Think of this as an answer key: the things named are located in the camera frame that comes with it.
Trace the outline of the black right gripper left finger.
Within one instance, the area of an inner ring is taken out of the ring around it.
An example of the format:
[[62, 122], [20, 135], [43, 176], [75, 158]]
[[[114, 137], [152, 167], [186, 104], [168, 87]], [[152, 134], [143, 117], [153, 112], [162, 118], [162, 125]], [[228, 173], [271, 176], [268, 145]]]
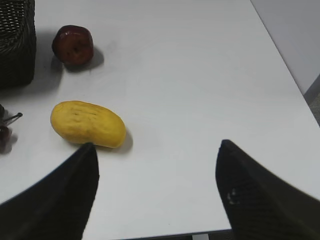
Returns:
[[0, 205], [2, 240], [80, 240], [99, 184], [92, 143], [43, 179]]

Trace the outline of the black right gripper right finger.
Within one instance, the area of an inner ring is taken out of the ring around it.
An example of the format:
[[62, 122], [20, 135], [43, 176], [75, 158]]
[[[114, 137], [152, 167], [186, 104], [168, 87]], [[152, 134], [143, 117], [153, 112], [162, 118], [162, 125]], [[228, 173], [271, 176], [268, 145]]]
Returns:
[[320, 238], [320, 201], [274, 175], [229, 139], [219, 147], [215, 180], [236, 240]]

